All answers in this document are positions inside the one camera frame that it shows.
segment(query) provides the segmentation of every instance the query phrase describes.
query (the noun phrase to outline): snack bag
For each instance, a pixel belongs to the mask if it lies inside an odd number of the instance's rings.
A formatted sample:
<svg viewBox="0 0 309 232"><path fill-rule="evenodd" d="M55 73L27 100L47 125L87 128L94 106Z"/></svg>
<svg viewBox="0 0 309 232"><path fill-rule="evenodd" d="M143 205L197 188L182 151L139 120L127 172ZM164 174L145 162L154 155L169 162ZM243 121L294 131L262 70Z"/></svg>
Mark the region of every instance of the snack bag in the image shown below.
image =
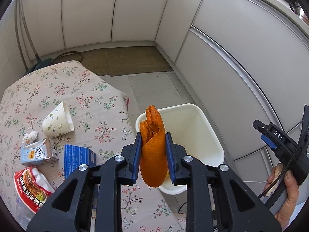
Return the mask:
<svg viewBox="0 0 309 232"><path fill-rule="evenodd" d="M34 166L14 173L14 184L20 199L33 213L37 213L54 192L45 176Z"/></svg>

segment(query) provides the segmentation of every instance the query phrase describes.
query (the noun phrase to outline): human hand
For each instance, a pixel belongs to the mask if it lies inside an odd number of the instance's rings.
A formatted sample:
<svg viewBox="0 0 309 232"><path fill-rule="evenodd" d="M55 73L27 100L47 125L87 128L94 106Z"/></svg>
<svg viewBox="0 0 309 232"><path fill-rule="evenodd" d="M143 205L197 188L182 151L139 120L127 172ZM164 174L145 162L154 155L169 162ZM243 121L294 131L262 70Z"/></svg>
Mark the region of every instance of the human hand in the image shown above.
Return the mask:
<svg viewBox="0 0 309 232"><path fill-rule="evenodd" d="M275 179L274 172L276 170L276 167L277 166L272 168L273 173L268 177L264 190L268 188L270 184L273 182L273 180ZM295 209L296 202L297 202L298 195L299 195L299 192L298 192L299 186L291 170L287 171L284 177L284 183L286 186L288 197L285 200L285 203L283 204L279 212L275 214L275 218L281 224L281 227L283 229L285 229L289 224L289 220Z"/></svg>

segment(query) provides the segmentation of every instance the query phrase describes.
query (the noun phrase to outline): white trash can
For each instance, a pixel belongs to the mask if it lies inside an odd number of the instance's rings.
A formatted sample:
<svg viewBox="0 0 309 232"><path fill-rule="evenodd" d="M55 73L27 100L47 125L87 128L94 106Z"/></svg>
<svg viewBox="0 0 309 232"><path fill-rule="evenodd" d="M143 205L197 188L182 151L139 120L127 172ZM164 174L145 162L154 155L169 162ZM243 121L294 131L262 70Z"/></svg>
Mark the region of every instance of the white trash can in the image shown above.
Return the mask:
<svg viewBox="0 0 309 232"><path fill-rule="evenodd" d="M184 146L188 155L199 159L203 164L217 167L224 161L223 148L202 110L194 104L182 104L158 109L162 116L165 132L170 132L175 144ZM135 123L146 120L141 114ZM168 178L159 187L166 194L179 194L187 189L186 185L175 186Z"/></svg>

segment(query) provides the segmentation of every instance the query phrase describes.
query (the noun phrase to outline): floral paper cup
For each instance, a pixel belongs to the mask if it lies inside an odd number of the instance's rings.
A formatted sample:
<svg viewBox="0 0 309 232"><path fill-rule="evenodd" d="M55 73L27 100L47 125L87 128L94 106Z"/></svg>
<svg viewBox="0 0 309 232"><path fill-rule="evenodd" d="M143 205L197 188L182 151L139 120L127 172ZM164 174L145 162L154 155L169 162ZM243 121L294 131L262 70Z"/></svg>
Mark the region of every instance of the floral paper cup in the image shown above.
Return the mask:
<svg viewBox="0 0 309 232"><path fill-rule="evenodd" d="M64 101L43 120L43 131L47 137L55 138L74 131L70 111Z"/></svg>

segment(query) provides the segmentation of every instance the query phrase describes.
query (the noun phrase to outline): white wall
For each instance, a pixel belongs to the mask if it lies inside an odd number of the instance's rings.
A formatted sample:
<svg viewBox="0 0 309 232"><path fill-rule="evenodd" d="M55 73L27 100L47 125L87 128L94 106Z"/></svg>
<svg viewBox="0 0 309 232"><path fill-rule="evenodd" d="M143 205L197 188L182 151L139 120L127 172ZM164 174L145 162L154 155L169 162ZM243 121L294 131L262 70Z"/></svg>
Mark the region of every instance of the white wall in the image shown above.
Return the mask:
<svg viewBox="0 0 309 232"><path fill-rule="evenodd" d="M205 106L232 159L264 145L258 131L252 127L256 119L269 122L260 103L230 64L191 31L176 67Z"/></svg>
<svg viewBox="0 0 309 232"><path fill-rule="evenodd" d="M287 131L309 104L309 41L280 13L269 10L250 0L203 0L193 25L250 73Z"/></svg>
<svg viewBox="0 0 309 232"><path fill-rule="evenodd" d="M154 41L167 0L116 0L112 41Z"/></svg>
<svg viewBox="0 0 309 232"><path fill-rule="evenodd" d="M109 42L115 0L62 0L65 47Z"/></svg>
<svg viewBox="0 0 309 232"><path fill-rule="evenodd" d="M14 6L15 0L11 2L0 20L0 100L5 89L26 72L16 40Z"/></svg>
<svg viewBox="0 0 309 232"><path fill-rule="evenodd" d="M39 56L63 50L61 0L23 0L23 7L29 33ZM35 56L24 30L23 36L29 58L33 60Z"/></svg>
<svg viewBox="0 0 309 232"><path fill-rule="evenodd" d="M168 0L156 37L157 44L175 62L201 0Z"/></svg>

